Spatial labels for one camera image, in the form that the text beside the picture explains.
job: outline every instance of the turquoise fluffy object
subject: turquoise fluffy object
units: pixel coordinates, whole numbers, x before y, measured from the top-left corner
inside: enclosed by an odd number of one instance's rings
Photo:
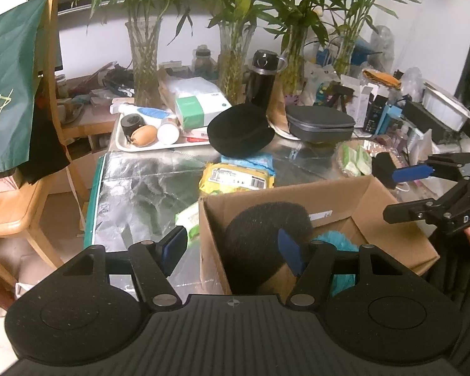
[[[328,231],[313,240],[331,243],[342,252],[358,252],[358,246],[349,241],[346,236],[337,231]],[[355,274],[335,274],[332,278],[331,297],[355,285]]]

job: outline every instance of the brown egg-shaped object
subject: brown egg-shaped object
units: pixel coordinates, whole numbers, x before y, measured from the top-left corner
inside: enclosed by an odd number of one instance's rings
[[[150,145],[157,139],[157,128],[155,126],[143,126],[131,135],[131,144],[137,147]]]

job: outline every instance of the green bag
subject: green bag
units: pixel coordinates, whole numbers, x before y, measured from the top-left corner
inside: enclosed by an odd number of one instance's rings
[[[46,1],[31,0],[0,15],[0,172],[29,159],[38,86],[35,40]]]

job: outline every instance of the yellow wet wipes package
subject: yellow wet wipes package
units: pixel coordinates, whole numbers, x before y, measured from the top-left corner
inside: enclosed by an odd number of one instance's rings
[[[226,163],[208,163],[198,184],[206,194],[254,191],[273,186],[274,177],[266,171]]]

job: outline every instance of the screw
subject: screw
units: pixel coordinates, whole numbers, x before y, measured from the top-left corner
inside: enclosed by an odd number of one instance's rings
[[[168,307],[174,305],[177,301],[177,298],[171,294],[159,294],[153,297],[153,303],[159,307]]]
[[[291,302],[298,307],[308,307],[315,302],[315,298],[308,294],[294,294],[291,297]]]

